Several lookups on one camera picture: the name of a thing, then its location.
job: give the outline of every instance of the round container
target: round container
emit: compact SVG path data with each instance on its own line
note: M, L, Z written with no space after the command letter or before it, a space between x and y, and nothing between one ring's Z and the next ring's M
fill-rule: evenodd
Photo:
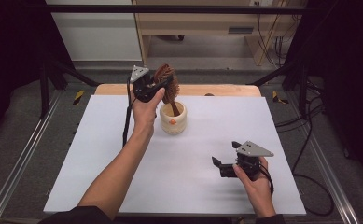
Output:
M169 134L182 133L187 127L187 108L180 102L175 102L175 105L180 112L179 116L175 117L170 104L162 105L160 110L161 127Z

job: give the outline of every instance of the white wall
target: white wall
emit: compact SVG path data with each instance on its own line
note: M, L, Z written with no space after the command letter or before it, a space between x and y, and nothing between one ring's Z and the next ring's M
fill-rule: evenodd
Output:
M47 4L130 5L130 0L46 0ZM141 61L134 15L52 13L73 61Z

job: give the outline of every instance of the forearm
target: forearm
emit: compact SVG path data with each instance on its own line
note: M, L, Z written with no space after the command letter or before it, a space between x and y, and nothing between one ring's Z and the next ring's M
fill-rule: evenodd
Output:
M78 205L98 206L113 219L123 203L151 136L150 127L134 127L128 143L91 183Z

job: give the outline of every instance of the person's left hand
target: person's left hand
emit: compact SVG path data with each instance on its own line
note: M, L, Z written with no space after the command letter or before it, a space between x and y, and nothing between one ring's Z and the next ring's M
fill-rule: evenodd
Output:
M133 117L135 129L149 129L153 133L153 125L156 117L156 108L164 95L164 88L157 91L155 96L147 103L135 99L133 90L131 90L131 99L133 103Z

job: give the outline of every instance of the hand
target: hand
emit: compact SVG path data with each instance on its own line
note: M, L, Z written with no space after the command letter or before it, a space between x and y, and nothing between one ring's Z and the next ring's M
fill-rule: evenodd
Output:
M164 88L157 91L155 96L147 103L135 99L133 90L131 90L131 99L133 103L134 129L150 130L153 134L153 125L156 117L156 108L164 95Z
M263 157L259 157L261 165L268 169L268 162ZM233 165L233 170L242 181L248 198L254 207L258 218L272 217L276 215L272 202L269 180L262 173L259 173L257 180L251 181L245 171L238 165Z

